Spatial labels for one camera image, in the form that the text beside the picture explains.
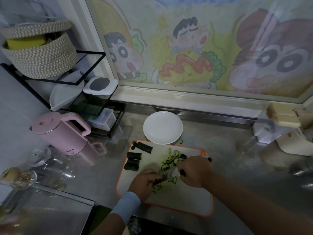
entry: kettle handle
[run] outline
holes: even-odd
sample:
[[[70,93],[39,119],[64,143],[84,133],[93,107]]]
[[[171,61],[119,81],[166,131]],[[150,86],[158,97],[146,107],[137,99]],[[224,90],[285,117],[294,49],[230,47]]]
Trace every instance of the kettle handle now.
[[[69,127],[71,127],[75,132],[77,132],[78,134],[80,134],[80,136],[85,137],[88,134],[91,133],[91,128],[90,126],[76,113],[74,112],[69,112],[66,114],[63,114],[61,117],[61,120],[66,123],[66,121],[70,121],[70,120],[76,120],[81,126],[83,126],[83,128],[85,129],[85,131],[77,131],[77,128],[73,128],[72,126],[70,126],[69,124],[67,124]]]

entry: cartoon eye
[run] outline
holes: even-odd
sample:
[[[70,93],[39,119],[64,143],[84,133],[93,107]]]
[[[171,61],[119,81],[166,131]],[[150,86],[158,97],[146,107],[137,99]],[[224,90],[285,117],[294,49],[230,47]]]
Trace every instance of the cartoon eye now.
[[[119,53],[119,55],[120,55],[122,58],[124,58],[124,59],[126,59],[126,58],[128,57],[127,49],[126,49],[124,46],[120,46],[120,47],[118,48],[118,53]]]
[[[299,67],[299,65],[302,63],[303,61],[303,56],[300,54],[291,54],[288,55],[284,58],[282,58],[277,66],[276,66],[276,70],[282,73],[285,72],[290,72],[294,69],[296,69],[297,67]]]
[[[110,52],[111,58],[112,58],[112,62],[115,63],[116,62],[116,56],[113,52]]]
[[[277,55],[278,55],[278,53],[275,49],[270,49],[268,51],[265,51],[256,60],[256,66],[258,68],[264,68],[264,67],[270,65],[271,63],[273,63],[276,60]]]

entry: woven basket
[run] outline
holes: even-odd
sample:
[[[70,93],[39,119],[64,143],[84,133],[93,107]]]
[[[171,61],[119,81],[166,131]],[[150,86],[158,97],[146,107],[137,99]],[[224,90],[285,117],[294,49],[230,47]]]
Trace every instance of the woven basket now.
[[[66,33],[38,47],[9,50],[4,43],[1,50],[14,66],[29,78],[53,77],[76,65],[76,50]]]
[[[61,32],[71,27],[69,20],[56,20],[47,23],[33,23],[27,25],[12,26],[0,28],[2,35],[6,39],[17,39],[31,37],[41,34]]]

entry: brown hair cartoon character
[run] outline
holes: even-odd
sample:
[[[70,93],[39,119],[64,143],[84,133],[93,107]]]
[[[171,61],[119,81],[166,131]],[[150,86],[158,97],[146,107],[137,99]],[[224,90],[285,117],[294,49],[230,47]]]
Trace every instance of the brown hair cartoon character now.
[[[168,38],[168,45],[173,48],[173,55],[185,49],[191,49],[197,54],[202,54],[202,47],[208,38],[209,32],[205,28],[198,27],[198,20],[194,16],[179,22],[174,28],[173,35]]]
[[[140,77],[143,57],[135,49],[128,47],[125,37],[119,32],[104,35],[112,61],[120,80]]]
[[[285,80],[304,84],[313,72],[313,20],[279,22],[275,14],[258,9],[240,24],[236,41],[241,47],[229,75],[235,91],[264,94]]]

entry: white cutting board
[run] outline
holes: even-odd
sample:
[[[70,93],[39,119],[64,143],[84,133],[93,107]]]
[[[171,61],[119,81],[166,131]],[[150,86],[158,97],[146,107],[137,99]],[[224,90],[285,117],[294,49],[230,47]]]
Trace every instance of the white cutting board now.
[[[148,146],[153,147],[151,154],[146,153],[138,148],[134,150],[129,149],[129,152],[142,153],[142,160],[139,164],[139,171],[124,170],[124,165],[127,162],[125,159],[122,172],[116,185],[116,192],[119,197],[127,193],[127,190],[135,178],[135,176],[145,170],[152,168],[159,171],[162,161],[169,157],[167,150],[177,150],[180,154],[190,156],[204,156],[209,157],[209,154],[202,149],[189,148],[177,145],[159,145],[148,141],[136,140]],[[213,196],[201,188],[193,188],[187,186],[177,177],[177,183],[162,182],[163,188],[152,193],[151,197],[145,202],[156,206],[166,207],[173,210],[178,210],[185,213],[194,214],[201,217],[208,217],[213,212]]]

